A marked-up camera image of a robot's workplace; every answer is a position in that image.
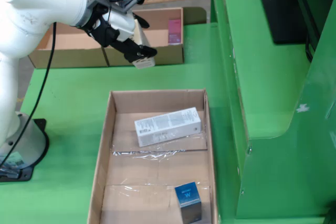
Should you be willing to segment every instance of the cardboard box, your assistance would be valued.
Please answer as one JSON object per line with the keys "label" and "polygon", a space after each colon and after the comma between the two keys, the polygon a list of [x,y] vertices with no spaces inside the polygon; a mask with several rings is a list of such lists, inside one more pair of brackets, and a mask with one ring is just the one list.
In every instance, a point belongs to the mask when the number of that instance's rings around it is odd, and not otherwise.
{"label": "cardboard box", "polygon": [[[53,27],[29,55],[35,68],[46,68],[53,42]],[[108,62],[98,42],[83,30],[57,23],[55,52],[51,68],[107,67]]]}
{"label": "cardboard box", "polygon": [[[144,33],[158,53],[154,57],[156,65],[171,65],[184,63],[183,56],[183,26],[206,23],[206,11],[201,7],[179,7],[167,9],[135,10],[135,14],[144,18],[150,28]],[[169,22],[181,20],[181,43],[169,45]],[[130,66],[123,54],[112,47],[104,49],[110,66]]]}
{"label": "cardboard box", "polygon": [[[133,149],[134,144],[138,144],[134,118],[190,107],[196,107],[198,112],[203,114],[205,148],[195,151],[193,144],[199,147],[199,142],[195,141],[189,142],[190,150],[185,151],[183,147],[186,139],[181,139],[170,146],[173,150],[168,151],[166,148],[167,150],[161,152],[165,156],[162,160],[158,160],[158,151],[128,150]],[[125,126],[121,121],[129,122]],[[118,148],[124,152],[115,151],[115,142],[119,142]],[[152,157],[141,158],[140,162],[138,158],[134,158],[139,155]],[[125,178],[129,178],[129,181],[122,181]],[[217,223],[211,123],[206,92],[111,92],[99,146],[87,223],[182,223],[174,190],[181,182],[199,182],[197,189],[202,201],[203,216],[200,223]]]}
{"label": "cardboard box", "polygon": [[[168,46],[168,22],[166,30],[162,30],[161,18],[183,17],[182,26],[190,24],[201,24],[206,22],[206,11],[200,7],[174,8],[171,10],[138,10],[134,11],[145,18],[152,26],[144,30],[148,36],[151,46],[157,48],[155,56],[157,65],[183,63],[183,47],[181,45]],[[164,16],[155,16],[158,13],[166,13]],[[52,27],[47,31],[38,47],[29,55],[35,68],[46,68],[50,56],[53,40]],[[167,40],[160,36],[165,34]],[[101,48],[101,46],[90,38],[84,31],[57,23],[57,36],[54,57],[51,68],[84,68],[84,67],[108,67],[108,66],[131,66],[123,54],[114,48]]]}

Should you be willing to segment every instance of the green metal frame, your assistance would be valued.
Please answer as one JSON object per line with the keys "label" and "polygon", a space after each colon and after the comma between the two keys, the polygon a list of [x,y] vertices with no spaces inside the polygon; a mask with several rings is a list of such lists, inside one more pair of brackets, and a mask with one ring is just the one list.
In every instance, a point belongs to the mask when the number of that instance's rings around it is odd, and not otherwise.
{"label": "green metal frame", "polygon": [[[246,94],[243,94],[245,90],[241,90],[243,88],[241,82],[246,80],[242,79],[243,74],[238,73],[242,70],[238,64],[242,62],[243,56],[236,53],[233,57],[233,49],[235,47],[237,52],[244,52],[237,47],[251,47],[251,45],[250,41],[238,45],[240,36],[237,34],[238,31],[234,30],[232,33],[230,30],[230,25],[235,25],[231,21],[237,22],[237,16],[239,16],[234,12],[238,8],[232,8],[233,5],[246,5],[246,3],[212,0],[211,17],[212,22],[218,22],[222,42],[226,85],[241,178],[235,218],[323,215],[336,199],[336,166],[334,165],[336,163],[336,47],[333,42],[336,37],[334,21],[336,1],[333,2],[329,12],[308,74],[305,72],[307,65],[301,67],[304,82],[299,83],[301,88],[298,94],[292,97],[294,104],[288,129],[283,127],[285,130],[282,130],[278,136],[263,138],[251,137],[248,126],[252,124],[246,122],[246,115],[243,113],[247,107],[244,103]],[[250,29],[250,27],[242,27],[239,32],[243,33],[244,29]],[[261,36],[258,32],[255,31],[256,36]],[[260,49],[257,48],[256,51],[268,50],[268,52],[277,53],[276,50],[285,49],[272,46],[267,40],[264,42],[265,44],[257,45]],[[294,54],[297,49],[288,47],[286,51]],[[240,62],[236,61],[237,57],[241,57]],[[309,222],[321,223],[321,219],[310,219]]]}

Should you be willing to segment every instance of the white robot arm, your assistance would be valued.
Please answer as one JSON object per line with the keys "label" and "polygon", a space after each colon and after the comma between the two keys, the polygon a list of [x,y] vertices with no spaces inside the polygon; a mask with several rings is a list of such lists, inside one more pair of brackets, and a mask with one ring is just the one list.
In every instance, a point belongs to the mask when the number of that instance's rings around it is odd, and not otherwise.
{"label": "white robot arm", "polygon": [[[142,1],[0,0],[0,162],[9,148],[3,148],[4,143],[22,124],[15,113],[18,60],[38,46],[54,22],[83,29],[102,46],[111,45],[123,52],[130,62],[149,59],[156,55],[156,50],[129,39],[135,18],[143,27],[148,27],[130,11],[134,4]],[[33,163],[35,157],[28,159],[24,161],[25,166]]]}

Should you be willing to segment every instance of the gray floor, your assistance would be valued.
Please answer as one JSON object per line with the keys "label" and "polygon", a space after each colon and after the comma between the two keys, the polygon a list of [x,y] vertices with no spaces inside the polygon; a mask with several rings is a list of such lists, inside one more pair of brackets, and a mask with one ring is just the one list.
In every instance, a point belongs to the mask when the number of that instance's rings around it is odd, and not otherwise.
{"label": "gray floor", "polygon": [[[149,4],[136,6],[134,9],[155,9],[155,8],[170,8],[170,7],[189,7],[198,6],[207,11],[207,19],[210,19],[210,0],[183,0],[174,2],[165,2],[158,4]],[[19,61],[19,86],[18,86],[18,99],[16,103],[16,110],[19,111],[22,102],[25,98],[31,76],[34,71],[34,66],[28,57],[22,58]]]}

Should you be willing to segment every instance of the white product box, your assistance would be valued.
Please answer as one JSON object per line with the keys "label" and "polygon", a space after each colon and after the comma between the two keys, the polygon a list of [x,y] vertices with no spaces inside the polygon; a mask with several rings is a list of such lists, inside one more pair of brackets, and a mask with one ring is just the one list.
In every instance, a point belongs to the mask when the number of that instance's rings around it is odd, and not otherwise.
{"label": "white product box", "polygon": [[194,135],[202,130],[196,108],[154,116],[134,123],[140,147]]}

